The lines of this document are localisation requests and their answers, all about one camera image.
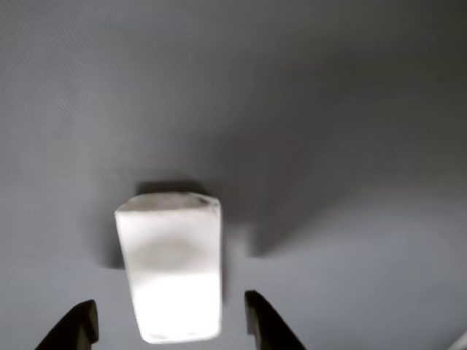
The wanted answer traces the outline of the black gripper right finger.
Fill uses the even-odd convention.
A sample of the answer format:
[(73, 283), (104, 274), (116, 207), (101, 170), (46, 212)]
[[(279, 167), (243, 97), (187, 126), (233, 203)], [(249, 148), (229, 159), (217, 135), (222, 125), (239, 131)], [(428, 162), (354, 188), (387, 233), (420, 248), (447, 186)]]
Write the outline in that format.
[(244, 293), (247, 333), (255, 339), (257, 350), (305, 350), (303, 343), (262, 294)]

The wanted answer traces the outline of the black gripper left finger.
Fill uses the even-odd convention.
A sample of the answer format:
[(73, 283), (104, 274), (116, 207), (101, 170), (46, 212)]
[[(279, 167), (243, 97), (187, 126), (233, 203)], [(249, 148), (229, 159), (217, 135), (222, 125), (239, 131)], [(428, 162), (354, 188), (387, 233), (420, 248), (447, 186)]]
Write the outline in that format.
[(90, 350), (99, 341), (99, 318), (95, 300), (71, 308), (49, 331), (36, 350)]

